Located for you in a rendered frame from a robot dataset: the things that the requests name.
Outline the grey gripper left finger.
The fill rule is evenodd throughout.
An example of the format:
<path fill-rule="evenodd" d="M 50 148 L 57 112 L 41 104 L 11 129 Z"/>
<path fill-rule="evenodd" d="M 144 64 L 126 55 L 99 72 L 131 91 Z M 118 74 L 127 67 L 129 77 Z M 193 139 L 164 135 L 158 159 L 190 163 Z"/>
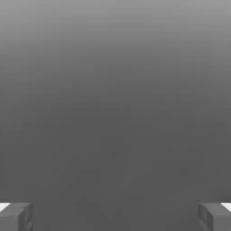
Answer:
<path fill-rule="evenodd" d="M 33 204 L 0 203 L 0 231 L 34 231 Z"/>

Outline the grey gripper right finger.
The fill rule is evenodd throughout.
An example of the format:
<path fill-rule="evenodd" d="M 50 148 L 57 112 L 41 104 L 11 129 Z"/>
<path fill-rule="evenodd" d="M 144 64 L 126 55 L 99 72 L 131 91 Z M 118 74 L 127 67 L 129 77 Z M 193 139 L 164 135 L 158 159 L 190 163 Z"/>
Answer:
<path fill-rule="evenodd" d="M 200 203 L 201 231 L 231 231 L 231 203 Z"/>

